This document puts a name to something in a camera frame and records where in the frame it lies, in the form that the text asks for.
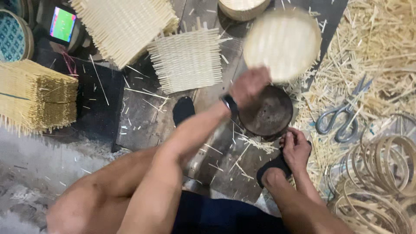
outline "black watch strap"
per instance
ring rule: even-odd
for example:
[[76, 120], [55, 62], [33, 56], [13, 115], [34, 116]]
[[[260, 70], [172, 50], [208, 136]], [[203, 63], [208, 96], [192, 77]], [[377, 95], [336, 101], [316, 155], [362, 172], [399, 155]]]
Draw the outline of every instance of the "black watch strap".
[[225, 94], [221, 97], [224, 104], [231, 110], [231, 120], [236, 121], [238, 116], [237, 103], [230, 94]]

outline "scissors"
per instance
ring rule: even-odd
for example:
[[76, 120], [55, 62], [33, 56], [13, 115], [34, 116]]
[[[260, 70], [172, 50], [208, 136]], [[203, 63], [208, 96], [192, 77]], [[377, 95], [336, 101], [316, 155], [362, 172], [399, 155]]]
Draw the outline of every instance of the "scissors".
[[[348, 97], [349, 100], [353, 101], [355, 95], [359, 94], [361, 91], [365, 92], [370, 88], [370, 85], [373, 82], [373, 79], [368, 81], [366, 83], [366, 85], [363, 86], [365, 78], [366, 78], [366, 75], [364, 75], [364, 77], [361, 79], [361, 81], [355, 87], [352, 94]], [[318, 133], [319, 134], [327, 134], [328, 132], [330, 132], [332, 130], [332, 128], [334, 127], [335, 120], [336, 120], [337, 116], [339, 114], [341, 114], [342, 112], [345, 112], [347, 114], [347, 120], [338, 129], [337, 133], [335, 134], [335, 141], [338, 142], [338, 143], [345, 143], [345, 142], [348, 142], [349, 140], [351, 140], [353, 138], [353, 136], [358, 132], [358, 121], [357, 121], [356, 118], [354, 118], [355, 112], [353, 112], [353, 106], [346, 100], [344, 101], [344, 103], [341, 106], [339, 106], [339, 107], [337, 107], [333, 110], [327, 111], [327, 112], [323, 113], [321, 116], [319, 116], [318, 120], [316, 121], [316, 125], [315, 125], [316, 130], [318, 131]], [[329, 114], [334, 114], [334, 115], [332, 116], [331, 120], [329, 121], [329, 124], [326, 127], [326, 129], [322, 129], [322, 124], [323, 124], [322, 122], [323, 122], [325, 116], [327, 116]], [[351, 121], [352, 121], [351, 134], [348, 135], [348, 136], [344, 136], [345, 131], [347, 130], [347, 127], [348, 127], [348, 125]]]

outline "round wooden block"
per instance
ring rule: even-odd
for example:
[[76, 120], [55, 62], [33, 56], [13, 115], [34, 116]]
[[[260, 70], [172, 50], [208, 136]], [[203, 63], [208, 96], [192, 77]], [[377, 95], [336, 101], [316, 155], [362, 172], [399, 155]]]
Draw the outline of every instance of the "round wooden block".
[[270, 0], [219, 0], [218, 5], [224, 14], [238, 21], [247, 21], [260, 15], [270, 4]]
[[257, 103], [241, 110], [239, 119], [251, 133], [270, 137], [282, 135], [293, 115], [293, 104], [286, 92], [278, 87], [267, 86]]
[[286, 83], [304, 73], [317, 58], [321, 31], [302, 10], [275, 10], [253, 25], [244, 43], [249, 68], [270, 68], [274, 83]]

